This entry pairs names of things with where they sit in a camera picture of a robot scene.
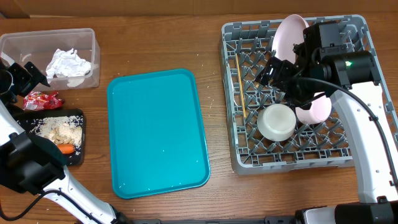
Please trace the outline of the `red snack wrapper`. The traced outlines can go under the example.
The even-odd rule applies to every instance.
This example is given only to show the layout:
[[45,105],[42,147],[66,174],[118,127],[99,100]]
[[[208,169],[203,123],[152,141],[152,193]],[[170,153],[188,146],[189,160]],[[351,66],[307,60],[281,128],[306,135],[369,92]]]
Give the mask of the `red snack wrapper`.
[[54,110],[61,108],[64,100],[58,98],[58,92],[45,94],[40,91],[32,91],[24,97],[24,109],[31,111]]

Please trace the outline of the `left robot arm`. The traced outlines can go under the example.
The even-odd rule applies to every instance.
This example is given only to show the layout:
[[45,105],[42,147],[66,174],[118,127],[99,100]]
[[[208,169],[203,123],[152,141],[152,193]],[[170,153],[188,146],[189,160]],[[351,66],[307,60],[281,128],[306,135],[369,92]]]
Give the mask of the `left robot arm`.
[[17,193],[47,198],[82,223],[130,223],[122,212],[96,198],[68,170],[58,147],[26,132],[9,110],[46,77],[32,63],[1,65],[1,185]]

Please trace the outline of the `white napkin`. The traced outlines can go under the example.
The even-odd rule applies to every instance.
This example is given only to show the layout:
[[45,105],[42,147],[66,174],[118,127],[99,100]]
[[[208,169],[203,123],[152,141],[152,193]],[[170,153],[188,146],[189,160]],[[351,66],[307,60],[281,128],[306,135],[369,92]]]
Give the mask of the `white napkin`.
[[91,63],[78,56],[74,48],[64,51],[57,49],[51,62],[45,70],[47,78],[69,78],[67,86],[70,88],[82,84],[84,77],[91,70]]

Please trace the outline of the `pink bowl with food scraps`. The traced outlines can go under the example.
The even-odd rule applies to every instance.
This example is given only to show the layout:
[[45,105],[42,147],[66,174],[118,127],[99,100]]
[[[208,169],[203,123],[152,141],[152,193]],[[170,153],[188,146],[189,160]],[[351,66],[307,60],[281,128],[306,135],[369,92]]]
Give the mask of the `pink bowl with food scraps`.
[[331,113],[331,101],[326,96],[312,102],[309,110],[303,110],[299,107],[295,108],[298,120],[303,124],[318,124],[328,119]]

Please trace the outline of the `teal serving tray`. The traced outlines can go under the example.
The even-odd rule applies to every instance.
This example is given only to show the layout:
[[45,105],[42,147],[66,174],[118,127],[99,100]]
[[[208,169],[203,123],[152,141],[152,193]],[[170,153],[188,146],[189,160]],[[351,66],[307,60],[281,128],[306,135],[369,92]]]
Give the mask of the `teal serving tray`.
[[119,77],[107,88],[115,194],[124,199],[205,185],[210,178],[193,73],[166,70]]

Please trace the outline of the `orange carrot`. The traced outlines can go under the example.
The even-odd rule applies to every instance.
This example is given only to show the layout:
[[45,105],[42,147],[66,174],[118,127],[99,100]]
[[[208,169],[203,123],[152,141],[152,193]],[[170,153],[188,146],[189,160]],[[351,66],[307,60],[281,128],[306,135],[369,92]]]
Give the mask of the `orange carrot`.
[[75,152],[75,146],[73,144],[58,144],[57,147],[62,154],[71,154]]

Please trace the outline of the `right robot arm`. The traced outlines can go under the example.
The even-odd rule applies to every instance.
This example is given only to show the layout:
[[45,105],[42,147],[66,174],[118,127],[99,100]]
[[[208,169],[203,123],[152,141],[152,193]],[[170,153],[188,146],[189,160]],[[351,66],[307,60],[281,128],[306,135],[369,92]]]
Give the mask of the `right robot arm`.
[[293,51],[295,63],[271,57],[256,81],[282,90],[299,107],[307,107],[317,92],[329,97],[354,160],[359,200],[297,210],[292,223],[396,223],[397,146],[375,56],[347,51],[335,21],[304,29]]

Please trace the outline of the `pink round plate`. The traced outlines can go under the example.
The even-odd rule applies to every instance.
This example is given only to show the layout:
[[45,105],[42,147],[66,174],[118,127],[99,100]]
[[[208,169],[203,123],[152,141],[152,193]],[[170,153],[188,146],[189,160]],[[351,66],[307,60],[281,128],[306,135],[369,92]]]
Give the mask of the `pink round plate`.
[[296,54],[293,48],[295,44],[301,44],[304,41],[303,30],[307,27],[307,21],[298,14],[286,17],[279,24],[272,43],[275,56],[280,60],[295,63]]

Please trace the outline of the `wooden chopstick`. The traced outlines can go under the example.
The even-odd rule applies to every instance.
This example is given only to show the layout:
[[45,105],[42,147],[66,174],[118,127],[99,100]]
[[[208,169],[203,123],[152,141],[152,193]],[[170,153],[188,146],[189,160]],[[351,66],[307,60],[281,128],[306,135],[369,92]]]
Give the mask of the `wooden chopstick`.
[[246,118],[246,107],[245,107],[245,102],[244,102],[245,97],[244,97],[243,84],[242,84],[242,78],[241,78],[241,72],[240,72],[239,57],[238,57],[237,52],[235,52],[235,61],[236,61],[236,69],[237,69],[237,74],[238,74],[239,94],[240,94],[240,99],[241,99],[243,118]]

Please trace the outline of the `white bowl with food scraps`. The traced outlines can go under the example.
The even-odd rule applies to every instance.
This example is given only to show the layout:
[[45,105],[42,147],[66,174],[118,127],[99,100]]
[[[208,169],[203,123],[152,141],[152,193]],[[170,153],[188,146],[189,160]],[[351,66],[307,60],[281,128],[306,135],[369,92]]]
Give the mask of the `white bowl with food scraps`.
[[259,112],[257,127],[268,140],[285,141],[294,133],[295,113],[283,104],[270,105]]

